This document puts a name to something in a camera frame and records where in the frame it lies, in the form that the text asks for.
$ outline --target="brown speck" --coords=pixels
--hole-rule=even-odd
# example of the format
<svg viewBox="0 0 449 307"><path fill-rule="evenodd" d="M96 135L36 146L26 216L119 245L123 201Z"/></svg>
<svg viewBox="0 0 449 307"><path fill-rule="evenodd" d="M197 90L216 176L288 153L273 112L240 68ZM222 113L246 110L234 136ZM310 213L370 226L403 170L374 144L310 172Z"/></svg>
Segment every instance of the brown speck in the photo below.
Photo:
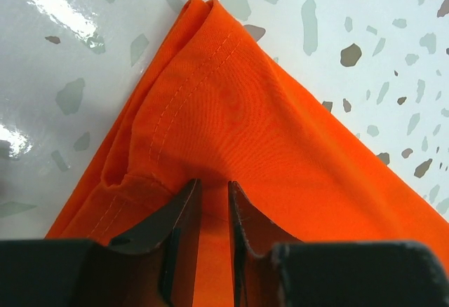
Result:
<svg viewBox="0 0 449 307"><path fill-rule="evenodd" d="M449 14L449 0L444 0L436 13L436 17L442 18L444 15Z"/></svg>
<svg viewBox="0 0 449 307"><path fill-rule="evenodd" d="M353 43L340 52L340 63L344 67L353 67L362 56L360 47Z"/></svg>
<svg viewBox="0 0 449 307"><path fill-rule="evenodd" d="M411 153L413 153L413 149L407 148L402 151L401 155L403 158L408 158L411 155Z"/></svg>
<svg viewBox="0 0 449 307"><path fill-rule="evenodd" d="M333 103L332 102L323 102L322 104L329 112L332 112L332 106Z"/></svg>
<svg viewBox="0 0 449 307"><path fill-rule="evenodd" d="M378 155L376 155L383 163L385 163L386 165L390 164L390 154L388 153L380 153Z"/></svg>
<svg viewBox="0 0 449 307"><path fill-rule="evenodd" d="M429 160L427 160L427 161L424 161L423 163L421 163L420 165L418 165L417 167L416 167L416 169L415 169L415 176L417 177L417 178L421 178L421 177L423 177L425 174L426 174L426 172L427 172L427 170L429 170L429 167L430 167L430 165L432 164L432 159L430 158Z"/></svg>
<svg viewBox="0 0 449 307"><path fill-rule="evenodd" d="M344 111L345 111L346 113L348 113L348 112L350 112L350 111L352 110L352 105L351 105L350 102L348 102L348 101L346 100L346 98L343 99L343 108L344 108Z"/></svg>
<svg viewBox="0 0 449 307"><path fill-rule="evenodd" d="M45 39L46 39L47 41L53 43L53 44L59 44L59 43L61 43L60 38L57 37L57 36L47 36Z"/></svg>
<svg viewBox="0 0 449 307"><path fill-rule="evenodd" d="M254 38L256 42L259 41L266 32L264 28L256 27L255 25L244 25L243 27Z"/></svg>
<svg viewBox="0 0 449 307"><path fill-rule="evenodd" d="M400 97L398 98L398 104L402 105L404 102L406 102L407 97Z"/></svg>

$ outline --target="orange fabric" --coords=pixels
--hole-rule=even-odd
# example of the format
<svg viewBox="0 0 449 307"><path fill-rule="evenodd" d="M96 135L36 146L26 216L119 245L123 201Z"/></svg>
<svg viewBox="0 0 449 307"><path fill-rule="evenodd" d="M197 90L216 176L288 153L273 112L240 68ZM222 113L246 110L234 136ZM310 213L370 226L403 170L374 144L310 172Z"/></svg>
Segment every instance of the orange fabric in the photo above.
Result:
<svg viewBox="0 0 449 307"><path fill-rule="evenodd" d="M195 177L195 306L232 305L228 180L301 240L418 240L449 269L449 224L216 0L183 8L47 237L105 244Z"/></svg>

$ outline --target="glossy white surface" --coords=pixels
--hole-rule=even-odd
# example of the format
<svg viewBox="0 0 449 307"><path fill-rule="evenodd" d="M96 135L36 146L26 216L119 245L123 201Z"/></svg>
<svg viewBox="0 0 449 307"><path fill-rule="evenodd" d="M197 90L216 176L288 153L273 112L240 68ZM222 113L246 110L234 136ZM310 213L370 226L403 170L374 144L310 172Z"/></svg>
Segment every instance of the glossy white surface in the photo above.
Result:
<svg viewBox="0 0 449 307"><path fill-rule="evenodd" d="M185 1L1 0L0 238L44 236ZM222 2L449 219L445 0ZM353 43L362 55L345 67Z"/></svg>

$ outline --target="terrazzo pattern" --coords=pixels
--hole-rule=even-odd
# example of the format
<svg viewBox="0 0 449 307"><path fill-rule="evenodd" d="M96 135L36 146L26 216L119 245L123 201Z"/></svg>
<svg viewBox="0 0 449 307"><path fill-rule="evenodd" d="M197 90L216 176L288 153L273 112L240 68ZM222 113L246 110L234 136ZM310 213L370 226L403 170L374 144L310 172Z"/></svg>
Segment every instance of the terrazzo pattern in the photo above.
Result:
<svg viewBox="0 0 449 307"><path fill-rule="evenodd" d="M0 238L35 238L186 0L3 1ZM220 2L449 220L449 0Z"/></svg>

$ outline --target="seam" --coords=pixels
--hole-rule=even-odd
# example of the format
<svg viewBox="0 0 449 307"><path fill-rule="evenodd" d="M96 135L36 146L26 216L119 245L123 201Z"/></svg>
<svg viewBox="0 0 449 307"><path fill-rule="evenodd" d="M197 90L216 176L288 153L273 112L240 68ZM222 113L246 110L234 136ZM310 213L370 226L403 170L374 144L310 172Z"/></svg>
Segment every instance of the seam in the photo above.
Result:
<svg viewBox="0 0 449 307"><path fill-rule="evenodd" d="M148 159L149 159L149 160L151 160L151 153L152 153L152 148L153 148L154 138L156 137L156 132L157 132L157 129L158 129L159 125L161 124L161 120L162 120L163 115L165 114L165 112L167 111L167 109L169 108L169 106L171 105L171 103L173 102L173 100L176 98L177 94L181 91L181 89L182 89L182 87L185 85L185 83L188 82L188 80L189 80L189 79L190 79L190 78L191 78L191 77L192 77L198 70L200 70L200 68L202 68L202 67L204 66L205 63L207 63L209 60L212 59L212 57L214 57L214 56L217 54L217 52L221 49L221 47L223 47L223 44L225 44L226 41L228 40L228 38L231 36L231 33L232 33L232 32L230 32L230 33L226 36L226 38L224 39L224 41L218 46L217 50L215 50L214 53L213 53L212 55L210 55L210 57L209 57L208 59L204 60L204 62L203 62L199 67L197 67L197 68L192 72L192 74L190 74L190 76L188 76L188 77L185 79L185 81L182 82L181 86L178 88L178 90L175 92L174 96L172 96L171 100L168 102L166 108L162 111L162 114L160 115L160 117L159 117L159 119L158 119L158 121L157 121L157 123L156 123L156 126L154 127L153 136L152 136L152 141L151 141L151 144L149 145L149 151L148 151Z"/></svg>
<svg viewBox="0 0 449 307"><path fill-rule="evenodd" d="M123 200L123 203L121 204L121 207L119 209L119 211L117 211L117 213L115 214L114 218L111 220L111 222L109 223L109 225L106 227L106 229L102 232L102 234L100 235L100 237L98 237L99 239L101 237L103 237L103 235L106 233L106 231L109 230L109 228L112 226L112 223L115 222L116 218L119 216L120 212L122 211L122 209L125 207L126 204L126 200Z"/></svg>
<svg viewBox="0 0 449 307"><path fill-rule="evenodd" d="M206 79L207 78L209 78L209 76L211 75L211 74L213 74L214 72L216 72L231 56L232 56L232 54L237 50L237 48L239 47L239 45L240 45L240 43L241 43L241 40L242 39L240 39L239 40L239 42L237 43L237 45L235 46L235 48L231 51L231 53L230 54L228 54L228 56L223 60L223 62L221 62L214 70L212 70L211 72L209 72L208 73L208 75L206 76L206 77L204 77L198 84L196 84L196 86L194 87L194 89L190 92L190 94L185 98L185 100L184 100L184 102L182 102L182 104L181 104L181 106L180 106L180 108L179 109L177 109L177 111L176 111L176 113L175 113L175 115L172 117L172 119L171 119L171 122L170 122L170 125L168 125L168 127L167 127L167 131L166 131L166 133L165 133L165 135L163 136L163 139L162 139L162 144L161 144L161 148L159 149L159 152L158 152L158 154L157 154L157 159L156 159L156 167L159 165L159 158L161 157L161 152L162 152L162 148L163 148L163 145L165 144L165 142L166 142L166 138L167 138L167 135L168 135L168 131L171 129L171 126L172 126L172 124L173 124L173 122L175 121L175 118L176 118L176 116L180 113L180 110L181 110L181 108L185 105L185 103L187 102L187 100L195 93L195 91L197 91L198 90L198 88L199 88L199 86L204 82L204 81L206 81Z"/></svg>
<svg viewBox="0 0 449 307"><path fill-rule="evenodd" d="M111 210L112 204L114 204L115 199L117 198L117 195L114 196L114 198L111 201L111 204L109 204L109 207L106 209L105 213L101 216L101 218L98 220L97 225L94 226L92 231L87 235L87 238L91 237L93 232L96 230L96 228L100 225L101 221L105 218L106 214Z"/></svg>

